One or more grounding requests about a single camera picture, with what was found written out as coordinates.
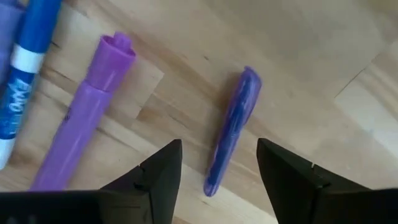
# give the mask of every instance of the wooden table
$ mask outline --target wooden table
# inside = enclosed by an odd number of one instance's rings
[[[180,138],[175,223],[277,223],[259,137],[367,187],[398,186],[397,11],[393,0],[65,0],[0,188],[29,187],[100,35],[116,30],[138,59],[71,189],[97,189]],[[207,198],[203,174],[245,65],[264,85],[222,187]]]

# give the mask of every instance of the pen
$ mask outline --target pen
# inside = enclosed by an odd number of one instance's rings
[[[30,0],[11,56],[11,67],[0,101],[0,169],[11,155],[35,75],[51,43],[62,0]]]
[[[213,162],[203,186],[203,190],[208,197],[213,196],[220,186],[239,135],[256,105],[261,85],[261,79],[257,73],[252,68],[245,67],[235,93],[229,102]]]
[[[0,84],[6,80],[10,55],[24,7],[18,0],[0,0]]]
[[[135,57],[128,36],[117,32],[113,37],[101,37],[87,76],[53,138],[31,191],[63,190],[67,186],[85,146]]]

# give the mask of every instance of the highlighter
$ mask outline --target highlighter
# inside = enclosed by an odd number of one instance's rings
[[[135,60],[128,36],[100,38],[86,78],[80,83],[31,191],[63,190],[73,175],[112,95]]]

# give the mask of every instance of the purple pen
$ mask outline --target purple pen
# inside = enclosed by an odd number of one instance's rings
[[[18,0],[0,0],[0,83],[6,79],[10,67],[11,50],[23,13]]]
[[[261,85],[261,79],[257,73],[252,68],[245,67],[229,103],[214,159],[203,187],[208,197],[213,196],[220,186],[239,135],[256,105]]]
[[[135,57],[126,35],[117,32],[113,37],[101,37],[87,76],[54,136],[31,191],[62,190],[67,186],[83,149]]]

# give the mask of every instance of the blue marker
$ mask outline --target blue marker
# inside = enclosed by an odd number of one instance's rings
[[[62,0],[30,0],[11,56],[11,69],[0,101],[0,169],[11,155],[34,78],[51,43]]]

